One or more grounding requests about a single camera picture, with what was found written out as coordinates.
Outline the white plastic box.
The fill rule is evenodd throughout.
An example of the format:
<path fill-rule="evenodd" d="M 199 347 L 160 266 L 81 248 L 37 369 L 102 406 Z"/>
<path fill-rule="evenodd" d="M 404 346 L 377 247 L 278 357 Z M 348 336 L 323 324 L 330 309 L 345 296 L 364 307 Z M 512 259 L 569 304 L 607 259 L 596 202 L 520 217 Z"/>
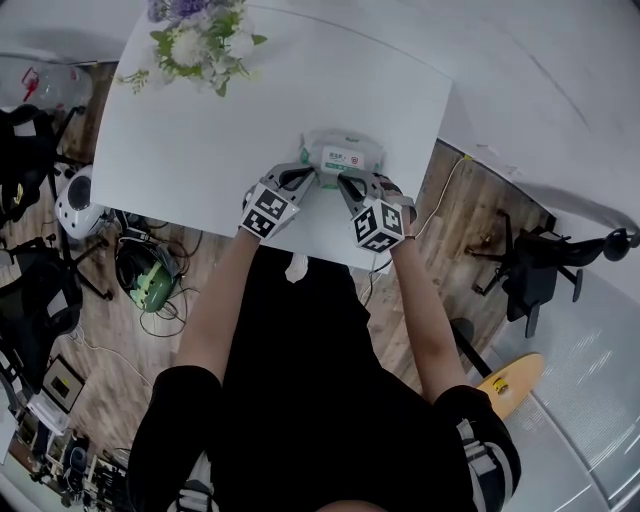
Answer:
<path fill-rule="evenodd" d="M 55 436 L 63 436 L 70 425 L 69 415 L 44 391 L 32 395 L 27 407 Z"/>

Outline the black mesh office chair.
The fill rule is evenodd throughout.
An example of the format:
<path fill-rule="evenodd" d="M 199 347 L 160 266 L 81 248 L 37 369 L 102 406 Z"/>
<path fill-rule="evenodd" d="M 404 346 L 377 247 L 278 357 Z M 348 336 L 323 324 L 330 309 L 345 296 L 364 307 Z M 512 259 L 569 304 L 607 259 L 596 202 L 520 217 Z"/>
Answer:
<path fill-rule="evenodd" d="M 60 127 L 54 128 L 54 117 L 34 105 L 0 110 L 0 229 L 19 221 L 40 200 L 40 187 L 55 174 L 57 163 L 86 165 L 57 151 L 73 116 L 85 111 L 84 106 L 71 108 Z"/>
<path fill-rule="evenodd" d="M 0 374 L 19 379 L 29 392 L 40 392 L 54 341 L 79 323 L 84 287 L 109 301 L 113 293 L 100 292 L 78 270 L 78 264 L 99 249 L 105 239 L 77 258 L 65 258 L 38 237 L 6 252 L 21 275 L 0 287 Z"/>

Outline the white artificial flower bouquet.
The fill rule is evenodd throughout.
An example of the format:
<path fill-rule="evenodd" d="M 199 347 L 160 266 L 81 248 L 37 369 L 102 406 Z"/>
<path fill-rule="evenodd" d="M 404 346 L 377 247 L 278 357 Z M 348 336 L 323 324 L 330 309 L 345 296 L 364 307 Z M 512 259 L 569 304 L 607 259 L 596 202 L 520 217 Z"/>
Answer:
<path fill-rule="evenodd" d="M 140 67 L 116 82 L 138 94 L 185 79 L 225 97 L 234 76 L 251 76 L 244 61 L 268 41 L 255 31 L 245 1 L 147 0 L 152 43 Z"/>

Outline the clear plastic storage box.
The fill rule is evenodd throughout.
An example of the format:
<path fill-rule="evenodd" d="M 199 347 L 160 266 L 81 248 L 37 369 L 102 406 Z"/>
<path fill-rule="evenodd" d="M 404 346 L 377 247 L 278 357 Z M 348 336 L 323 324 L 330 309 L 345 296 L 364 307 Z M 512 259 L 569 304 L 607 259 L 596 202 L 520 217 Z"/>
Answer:
<path fill-rule="evenodd" d="M 44 110 L 86 107 L 90 75 L 79 67 L 0 55 L 0 108 L 30 104 Z"/>

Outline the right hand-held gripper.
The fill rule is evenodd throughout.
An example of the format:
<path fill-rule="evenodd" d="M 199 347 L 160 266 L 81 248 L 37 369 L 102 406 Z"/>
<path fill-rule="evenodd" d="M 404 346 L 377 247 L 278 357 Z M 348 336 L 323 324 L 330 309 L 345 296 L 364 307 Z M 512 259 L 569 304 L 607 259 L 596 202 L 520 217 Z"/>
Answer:
<path fill-rule="evenodd" d="M 381 254 L 414 237 L 414 199 L 388 177 L 364 169 L 343 171 L 338 189 L 351 213 L 356 245 Z"/>

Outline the green and black helmet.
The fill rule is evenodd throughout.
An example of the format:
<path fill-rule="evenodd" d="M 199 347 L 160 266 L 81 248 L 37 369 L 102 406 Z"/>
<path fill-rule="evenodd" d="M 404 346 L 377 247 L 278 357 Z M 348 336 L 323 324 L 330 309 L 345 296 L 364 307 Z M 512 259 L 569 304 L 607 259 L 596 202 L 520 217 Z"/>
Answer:
<path fill-rule="evenodd" d="M 121 289 L 146 313 L 163 308 L 181 276 L 165 245 L 133 237 L 118 240 L 115 273 Z"/>

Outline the black office chair with headrest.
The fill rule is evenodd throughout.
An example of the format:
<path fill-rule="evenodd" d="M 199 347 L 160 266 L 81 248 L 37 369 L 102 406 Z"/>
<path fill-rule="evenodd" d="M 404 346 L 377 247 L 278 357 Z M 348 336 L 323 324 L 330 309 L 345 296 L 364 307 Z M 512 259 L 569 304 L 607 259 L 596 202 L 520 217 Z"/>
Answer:
<path fill-rule="evenodd" d="M 568 237 L 538 226 L 531 231 L 522 229 L 518 237 L 512 233 L 510 215 L 499 209 L 496 215 L 505 221 L 505 245 L 502 255 L 481 254 L 470 247 L 465 253 L 476 259 L 497 263 L 494 276 L 473 291 L 486 296 L 501 284 L 508 296 L 507 320 L 527 319 L 525 336 L 535 335 L 541 306 L 554 296 L 557 277 L 564 276 L 573 285 L 572 300 L 581 295 L 583 268 L 603 255 L 607 260 L 622 260 L 630 250 L 640 246 L 640 232 L 630 234 L 618 228 L 604 238 L 572 242 Z"/>

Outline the round yellow side table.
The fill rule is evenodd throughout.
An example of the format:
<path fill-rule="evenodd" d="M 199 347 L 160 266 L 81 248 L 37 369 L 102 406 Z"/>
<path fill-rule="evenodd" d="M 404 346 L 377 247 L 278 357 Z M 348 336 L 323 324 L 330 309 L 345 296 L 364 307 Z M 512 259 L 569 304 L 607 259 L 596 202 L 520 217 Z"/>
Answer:
<path fill-rule="evenodd" d="M 502 420 L 506 419 L 528 397 L 540 380 L 544 371 L 543 356 L 540 353 L 528 353 L 493 371 L 471 344 L 474 335 L 472 322 L 465 318 L 457 318 L 451 320 L 450 325 L 459 351 L 482 378 L 477 388 L 488 395 L 494 412 Z M 493 388 L 493 382 L 498 378 L 503 378 L 509 385 L 508 391 L 501 395 Z"/>

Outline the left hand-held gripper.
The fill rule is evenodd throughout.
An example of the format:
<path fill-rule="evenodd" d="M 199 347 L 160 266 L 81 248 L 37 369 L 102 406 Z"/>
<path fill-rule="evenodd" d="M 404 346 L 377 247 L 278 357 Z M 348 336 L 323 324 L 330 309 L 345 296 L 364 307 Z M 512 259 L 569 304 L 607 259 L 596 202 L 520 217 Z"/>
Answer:
<path fill-rule="evenodd" d="M 316 178 L 312 166 L 280 163 L 267 172 L 245 195 L 239 228 L 268 240 L 290 223 Z"/>

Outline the person's right forearm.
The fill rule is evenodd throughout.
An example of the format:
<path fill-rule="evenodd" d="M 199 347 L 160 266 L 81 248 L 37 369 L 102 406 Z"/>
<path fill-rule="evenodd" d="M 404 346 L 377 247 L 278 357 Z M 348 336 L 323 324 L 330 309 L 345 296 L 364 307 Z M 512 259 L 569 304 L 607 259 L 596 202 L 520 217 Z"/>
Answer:
<path fill-rule="evenodd" d="M 419 248 L 407 237 L 391 250 L 401 292 L 407 334 L 422 393 L 435 403 L 447 390 L 469 380 L 454 334 Z"/>

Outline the person's left forearm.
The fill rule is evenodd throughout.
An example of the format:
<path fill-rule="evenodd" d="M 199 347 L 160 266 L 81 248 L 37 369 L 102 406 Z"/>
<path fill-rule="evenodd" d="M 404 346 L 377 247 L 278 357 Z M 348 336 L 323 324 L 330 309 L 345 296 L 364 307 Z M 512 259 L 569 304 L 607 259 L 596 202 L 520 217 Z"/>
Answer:
<path fill-rule="evenodd" d="M 186 321 L 175 364 L 224 380 L 247 278 L 260 239 L 241 228 L 211 271 Z"/>

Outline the black framed picture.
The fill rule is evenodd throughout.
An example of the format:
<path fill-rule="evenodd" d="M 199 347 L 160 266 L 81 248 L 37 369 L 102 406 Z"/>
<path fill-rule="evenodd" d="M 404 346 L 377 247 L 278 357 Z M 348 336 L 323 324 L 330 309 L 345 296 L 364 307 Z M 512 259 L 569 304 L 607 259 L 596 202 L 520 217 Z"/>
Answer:
<path fill-rule="evenodd" d="M 70 413 L 84 386 L 85 379 L 58 354 L 46 370 L 42 389 L 65 413 Z"/>

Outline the person's black clothing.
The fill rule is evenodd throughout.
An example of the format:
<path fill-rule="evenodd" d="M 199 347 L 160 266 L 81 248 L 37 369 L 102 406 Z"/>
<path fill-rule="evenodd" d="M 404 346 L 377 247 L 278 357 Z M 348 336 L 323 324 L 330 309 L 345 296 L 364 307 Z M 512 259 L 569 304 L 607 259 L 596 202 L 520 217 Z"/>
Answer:
<path fill-rule="evenodd" d="M 223 381 L 158 375 L 129 460 L 135 512 L 174 510 L 197 462 L 216 512 L 501 512 L 521 461 L 488 396 L 461 385 L 427 402 L 381 366 L 346 267 L 313 259 L 292 283 L 290 262 L 257 251 Z"/>

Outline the white dome-shaped device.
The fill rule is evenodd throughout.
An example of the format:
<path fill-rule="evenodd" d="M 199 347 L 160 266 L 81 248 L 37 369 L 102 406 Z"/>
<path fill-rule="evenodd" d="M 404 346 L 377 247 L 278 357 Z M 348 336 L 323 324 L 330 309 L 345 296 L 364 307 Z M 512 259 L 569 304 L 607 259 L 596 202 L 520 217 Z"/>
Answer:
<path fill-rule="evenodd" d="M 76 172 L 55 201 L 55 214 L 64 231 L 75 240 L 98 234 L 107 224 L 111 209 L 91 201 L 93 166 Z"/>

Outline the white wet wipe pack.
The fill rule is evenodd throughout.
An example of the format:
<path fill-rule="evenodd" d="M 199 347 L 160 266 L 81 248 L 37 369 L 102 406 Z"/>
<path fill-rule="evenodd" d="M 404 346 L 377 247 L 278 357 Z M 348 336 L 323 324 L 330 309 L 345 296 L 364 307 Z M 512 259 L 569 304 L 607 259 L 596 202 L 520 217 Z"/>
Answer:
<path fill-rule="evenodd" d="M 322 149 L 326 145 L 348 148 L 364 154 L 365 168 L 378 172 L 383 164 L 384 149 L 374 139 L 357 132 L 342 129 L 316 129 L 302 135 L 299 161 L 312 166 L 319 176 L 319 184 L 324 189 L 337 189 L 337 177 L 320 169 Z"/>

